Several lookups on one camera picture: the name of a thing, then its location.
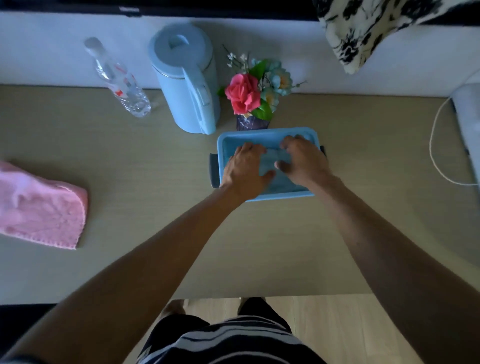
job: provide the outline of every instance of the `wooden table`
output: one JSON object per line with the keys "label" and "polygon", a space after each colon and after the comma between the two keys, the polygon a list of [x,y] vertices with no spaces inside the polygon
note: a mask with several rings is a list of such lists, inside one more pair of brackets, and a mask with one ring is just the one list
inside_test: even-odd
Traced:
{"label": "wooden table", "polygon": [[[105,89],[0,87],[0,158],[89,191],[76,251],[0,236],[0,304],[52,303],[156,233],[212,191],[208,156],[235,129],[223,100],[215,135],[188,134],[160,91],[136,119]],[[445,181],[428,140],[443,100],[292,95],[271,128],[318,132],[332,170],[420,247],[480,289],[478,189]],[[456,119],[435,138],[445,173],[471,181]],[[364,293],[370,289],[315,198],[247,203],[213,235],[178,298]]]}

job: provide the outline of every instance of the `person's left arm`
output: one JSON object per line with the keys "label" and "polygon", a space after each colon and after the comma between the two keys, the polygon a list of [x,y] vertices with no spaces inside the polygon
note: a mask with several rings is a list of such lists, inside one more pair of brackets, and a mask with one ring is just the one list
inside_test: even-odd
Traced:
{"label": "person's left arm", "polygon": [[3,359],[48,364],[121,364],[142,338],[228,215],[275,176],[259,176],[266,150],[246,143],[222,185],[159,233],[105,268],[42,318]]}

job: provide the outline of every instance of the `person's left hand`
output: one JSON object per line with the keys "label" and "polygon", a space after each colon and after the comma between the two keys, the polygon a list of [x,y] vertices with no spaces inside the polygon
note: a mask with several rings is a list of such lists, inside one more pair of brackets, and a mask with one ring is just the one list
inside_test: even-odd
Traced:
{"label": "person's left hand", "polygon": [[275,177],[274,170],[260,176],[260,157],[267,152],[260,144],[239,146],[228,161],[220,188],[232,190],[241,203],[261,194]]}

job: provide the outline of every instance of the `white cord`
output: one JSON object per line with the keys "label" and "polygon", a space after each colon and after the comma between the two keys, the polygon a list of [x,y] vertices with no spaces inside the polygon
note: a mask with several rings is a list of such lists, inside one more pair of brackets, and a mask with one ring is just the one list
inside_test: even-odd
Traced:
{"label": "white cord", "polygon": [[[464,82],[462,82],[460,84],[459,87],[457,87],[454,92],[459,89],[461,86],[465,85],[470,78],[472,78],[474,75],[476,75],[478,72],[480,72],[480,68],[478,68],[474,73],[472,73],[470,76],[468,76]],[[444,108],[444,106],[447,104],[447,102],[449,102],[450,100],[452,99],[451,96],[448,97],[447,100],[444,101],[443,104],[440,105],[440,107],[438,108],[437,110],[437,114],[435,115],[435,119],[433,120],[433,126],[432,126],[432,133],[430,134],[430,142],[428,144],[428,150],[430,152],[430,159],[432,160],[432,163],[433,163],[433,166],[437,169],[438,173],[440,173],[440,175],[445,178],[447,181],[453,183],[453,184],[457,184],[459,186],[478,186],[478,183],[460,183],[460,182],[456,182],[456,181],[453,181],[451,180],[450,178],[448,178],[447,176],[445,176],[445,174],[440,170],[440,168],[438,168],[437,164],[435,163],[435,159],[433,159],[433,154],[432,154],[432,141],[433,141],[433,133],[435,132],[435,126],[437,125],[437,120],[438,120],[438,116],[440,115],[440,112],[442,111],[442,109]]]}
{"label": "white cord", "polygon": [[433,133],[435,132],[435,126],[437,125],[437,120],[438,120],[438,116],[440,115],[440,112],[442,111],[444,106],[447,104],[447,102],[449,102],[451,99],[452,99],[452,97],[450,96],[447,100],[444,101],[444,103],[442,105],[440,105],[440,107],[438,108],[437,114],[435,115],[435,119],[433,120],[432,133],[430,134],[430,142],[428,144],[428,150],[430,152],[430,159],[432,160],[433,166],[437,169],[438,173],[440,173],[440,175],[443,178],[445,178],[447,181],[449,181],[451,183],[454,183],[454,184],[458,184],[460,186],[478,186],[478,183],[461,183],[461,182],[456,182],[454,180],[451,180],[450,178],[448,178],[447,176],[444,175],[444,173],[440,170],[440,168],[438,168],[437,164],[435,163],[435,159],[433,159],[432,141],[433,141]]}

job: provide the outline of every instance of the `blue flower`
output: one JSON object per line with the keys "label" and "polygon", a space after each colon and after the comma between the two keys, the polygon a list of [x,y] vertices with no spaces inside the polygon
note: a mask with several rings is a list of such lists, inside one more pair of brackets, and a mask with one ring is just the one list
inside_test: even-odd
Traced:
{"label": "blue flower", "polygon": [[292,93],[293,81],[290,72],[283,68],[277,68],[270,73],[270,81],[275,89],[275,92],[282,96],[290,95]]}
{"label": "blue flower", "polygon": [[[259,64],[263,60],[256,60],[255,58],[252,59],[252,66],[255,67],[257,64]],[[267,67],[265,68],[265,72],[270,72],[273,70],[276,70],[277,68],[282,67],[282,62],[277,61],[277,60],[265,60],[267,61]]]}
{"label": "blue flower", "polygon": [[264,89],[261,94],[261,98],[270,105],[272,112],[275,112],[279,103],[278,96],[278,93],[271,87]]}

